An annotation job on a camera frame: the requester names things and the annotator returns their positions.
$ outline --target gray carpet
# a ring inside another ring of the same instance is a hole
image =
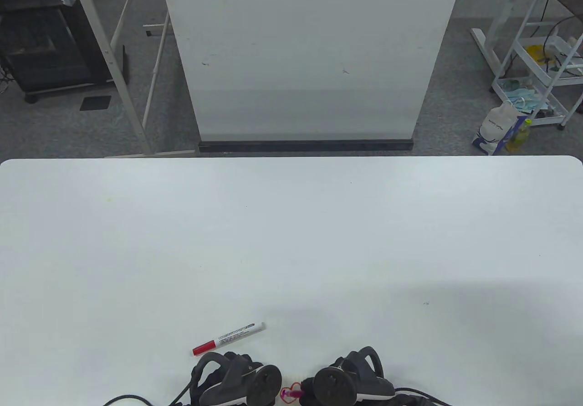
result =
[[[469,29],[487,29],[498,1],[456,0],[414,132],[414,150],[344,154],[479,154],[470,141],[486,113],[499,105],[500,100],[488,91],[493,75]],[[104,27],[111,34],[124,0],[95,2]],[[514,10],[498,48],[500,55],[506,52],[529,2],[520,0]],[[159,41],[156,37],[146,37],[142,24],[162,22],[164,13],[164,0],[135,0],[121,37],[121,43],[128,46],[131,62],[129,87],[138,113],[143,112],[146,103]],[[566,12],[552,2],[547,15],[562,16]],[[520,68],[521,65],[516,64],[515,73],[520,74]],[[563,96],[575,101],[577,92],[581,91],[582,88],[569,89]],[[108,110],[79,111],[85,96],[100,94],[112,95]],[[154,150],[160,152],[194,149],[198,143],[196,121],[173,37],[169,37],[164,50],[147,133]],[[553,126],[534,128],[521,153],[569,154],[583,159],[582,143],[583,116],[575,114],[564,131]],[[139,152],[140,147],[125,117],[121,100],[113,88],[52,96],[34,105],[23,102],[23,94],[15,84],[0,95],[0,162],[12,158],[87,158]]]

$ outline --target cable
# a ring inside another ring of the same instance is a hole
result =
[[[563,66],[563,63],[561,63],[561,60],[557,56],[554,56],[554,59],[558,62],[559,68],[561,68]],[[564,73],[568,73],[569,75],[572,75],[573,77],[583,77],[583,75],[578,75],[577,73],[573,73],[570,70],[566,70],[566,69],[565,69]]]
[[[182,392],[178,395],[178,397],[176,397],[174,400],[172,400],[172,403],[170,403],[169,406],[175,406],[175,405],[179,404],[179,400],[183,397],[184,394],[186,394],[186,391],[188,391],[190,389],[191,385],[192,385],[192,379],[190,379],[190,381],[188,382],[188,385],[186,385],[186,387],[182,390]],[[119,400],[124,400],[125,398],[133,398],[134,400],[140,400],[146,406],[154,406],[152,403],[150,403],[145,398],[140,397],[140,396],[134,396],[133,394],[125,394],[123,396],[112,398],[103,406],[110,406],[110,404],[114,404],[115,402],[117,402]]]
[[[546,0],[546,2],[545,2],[545,8],[543,8],[543,14],[541,14],[541,20],[540,20],[540,21],[543,21],[543,20],[545,20],[545,14],[546,14],[546,10],[547,10],[547,7],[548,7],[548,2],[549,2],[549,1],[550,1],[550,0]],[[537,28],[536,28],[536,29],[534,30],[534,32],[531,34],[531,36],[529,37],[529,39],[531,39],[531,38],[533,38],[535,35],[537,35],[537,33],[538,33],[539,29],[541,29],[541,27],[540,27],[540,26],[537,26]],[[510,69],[512,69],[512,65],[514,64],[514,60],[516,60],[516,57],[517,57],[517,56],[518,56],[518,54],[514,54],[514,55],[512,56],[512,58],[510,58],[510,62],[508,63],[508,67],[506,67],[506,70],[504,71],[504,75],[502,75],[501,79],[504,79],[504,78],[506,78],[506,76],[508,75],[508,72],[510,72]]]
[[[546,39],[545,39],[545,43],[543,43],[543,58],[545,59],[546,72],[547,73],[548,73],[548,58],[546,56],[546,44],[548,43],[548,39],[550,38],[550,35],[552,34],[552,31],[554,31],[554,29],[556,27],[558,27],[558,25],[560,25],[561,23],[563,23],[563,21],[567,21],[567,20],[572,19],[572,18],[575,18],[575,17],[577,17],[577,16],[569,16],[569,17],[566,17],[564,19],[561,19],[560,21],[558,21],[557,23],[555,23],[552,26],[552,28],[550,29],[550,31],[548,32],[548,35],[546,36]]]
[[[8,90],[11,81],[14,81],[14,78],[12,76],[9,76],[8,72],[4,70],[0,58],[0,94],[3,94]]]
[[[152,403],[150,403],[148,400],[146,400],[143,397],[140,396],[134,396],[132,394],[126,394],[124,396],[119,396],[119,397],[115,397],[112,398],[111,400],[109,400],[106,404],[104,404],[103,406],[109,406],[110,404],[114,404],[115,402],[119,401],[119,400],[123,400],[125,398],[133,398],[134,400],[140,400],[143,404],[146,404],[147,406],[154,406]]]
[[[564,53],[564,52],[559,52],[559,54],[560,54],[561,56],[563,56],[563,57],[567,58],[567,54],[566,54],[566,53]],[[583,57],[582,57],[582,56],[580,56],[580,55],[574,55],[574,56],[572,56],[571,58],[579,58],[579,59],[581,59],[581,58],[583,58]]]
[[[451,406],[450,404],[447,404],[445,401],[439,400],[438,398],[430,396],[429,394],[426,394],[423,391],[419,391],[417,389],[413,389],[413,388],[397,388],[397,389],[395,389],[395,392],[399,392],[399,391],[406,391],[408,393],[419,394],[420,396],[427,398],[427,400],[430,400],[431,402],[433,402],[435,404],[439,404],[441,406]]]

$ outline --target white shelf unit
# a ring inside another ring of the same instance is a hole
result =
[[[498,73],[494,78],[492,83],[492,88],[494,92],[501,98],[504,102],[510,102],[508,96],[504,92],[504,84],[508,83],[510,80],[518,80],[522,87],[535,90],[536,94],[540,96],[540,102],[536,108],[529,115],[532,119],[533,125],[549,125],[556,123],[559,129],[563,129],[566,123],[569,121],[573,113],[583,102],[583,93],[577,100],[577,102],[572,106],[572,108],[567,109],[565,106],[552,94],[552,90],[555,87],[563,87],[570,85],[581,85],[583,84],[583,58],[581,55],[577,54],[579,47],[583,43],[583,33],[579,37],[576,43],[572,45],[568,44],[558,35],[558,24],[561,21],[533,21],[529,22],[531,15],[536,8],[539,0],[533,0],[531,7],[525,18],[522,21],[522,25],[512,42],[512,46],[504,61],[498,69]],[[527,27],[544,27],[548,26],[551,28],[550,35],[544,37],[530,37],[523,39],[521,38],[522,33]],[[558,70],[552,71],[547,65],[541,66],[535,59],[527,52],[529,46],[543,46],[543,53],[545,57],[548,58],[549,54],[553,54],[556,58],[559,58]],[[506,72],[506,67],[512,55],[516,55],[529,69],[529,75],[527,77],[519,78],[507,78],[502,79],[502,75]],[[553,110],[553,116],[548,117],[537,117],[540,110],[548,104],[549,108]]]
[[[477,27],[470,30],[477,47],[480,49],[494,75],[500,68],[500,59],[498,58],[498,55],[496,55],[496,52],[494,52],[494,47],[496,47],[500,41],[502,28],[508,21],[508,18],[510,18],[517,1],[518,0],[497,0],[500,8],[498,9],[496,16],[492,19],[492,23],[487,31],[484,32]]]

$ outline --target whiteboard stand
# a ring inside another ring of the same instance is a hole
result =
[[[496,75],[500,69],[500,59],[494,52],[494,45],[498,42],[500,35],[500,30],[508,21],[510,13],[516,4],[516,0],[502,0],[502,8],[500,13],[492,21],[488,32],[484,34],[484,31],[480,28],[470,29],[473,39],[476,41],[477,47],[479,47],[481,54],[486,59],[492,73]]]
[[[502,65],[498,69],[498,73],[496,73],[496,77],[492,83],[492,88],[503,102],[509,103],[512,102],[504,91],[506,83],[509,83],[510,81],[518,81],[519,86],[521,87],[533,88],[537,92],[540,101],[529,115],[532,120],[532,125],[552,125],[556,123],[558,129],[563,130],[577,108],[581,106],[581,102],[583,102],[583,93],[577,102],[575,102],[575,105],[568,109],[565,108],[558,98],[552,94],[552,90],[555,87],[583,84],[583,59],[576,55],[579,47],[583,43],[583,33],[581,33],[577,41],[571,46],[558,35],[558,24],[565,19],[562,19],[561,21],[529,22],[534,9],[540,1],[541,0],[533,0],[516,37],[514,37],[512,46],[508,50]],[[552,32],[546,37],[521,38],[522,33],[527,27],[542,26],[551,27]],[[560,65],[557,71],[550,71],[548,69],[548,62],[546,67],[543,67],[531,56],[531,54],[529,54],[529,52],[527,52],[529,46],[538,45],[546,46],[546,52],[549,52],[548,55],[552,55],[556,59],[556,62]],[[512,54],[516,54],[516,56],[520,57],[529,69],[529,75],[527,77],[502,78],[502,75],[504,75],[506,70],[506,65],[510,62]],[[552,108],[553,116],[538,118],[538,112],[540,112],[545,105]]]
[[[118,62],[115,59],[115,48],[117,48],[119,35],[121,34],[121,30],[123,28],[123,24],[125,23],[125,19],[127,17],[129,6],[132,0],[125,0],[125,4],[123,5],[121,15],[119,16],[119,21],[117,23],[117,26],[115,27],[114,35],[111,37],[111,40],[108,40],[105,30],[103,29],[102,23],[99,19],[99,15],[97,13],[95,3],[93,2],[93,0],[80,0],[80,1],[81,5],[83,6],[83,9],[85,10],[87,20],[91,25],[93,34],[95,35],[97,43],[102,51],[103,58],[106,61],[107,67],[111,73],[111,77],[115,83],[115,87],[117,88],[123,107],[125,108],[125,114],[127,115],[129,122],[133,128],[133,131],[136,137],[138,138],[138,142],[140,143],[140,146],[142,148],[142,154],[133,154],[123,157],[195,156],[197,154],[195,149],[172,152],[154,152],[154,150],[152,150],[150,142],[148,141],[148,137],[146,137],[146,125],[148,123],[150,107],[152,105],[152,97],[154,95],[154,90],[156,89],[156,81],[158,79],[160,62],[162,60],[162,52],[164,51],[164,45],[166,43],[166,37],[168,35],[168,28],[170,25],[168,11],[166,11],[166,19],[164,19],[164,23],[162,24],[162,36],[160,37],[158,55],[156,56],[154,69],[152,70],[152,81],[150,83],[150,91],[148,92],[146,108],[144,109],[142,120],[140,121],[138,113],[136,112],[136,108],[133,104],[132,97],[129,94],[128,86],[125,83],[125,79],[123,78],[121,68],[119,67]]]

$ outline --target plastic bag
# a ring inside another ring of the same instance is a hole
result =
[[[495,155],[516,133],[527,115],[519,112],[509,102],[492,108],[479,127],[472,145],[484,154]]]

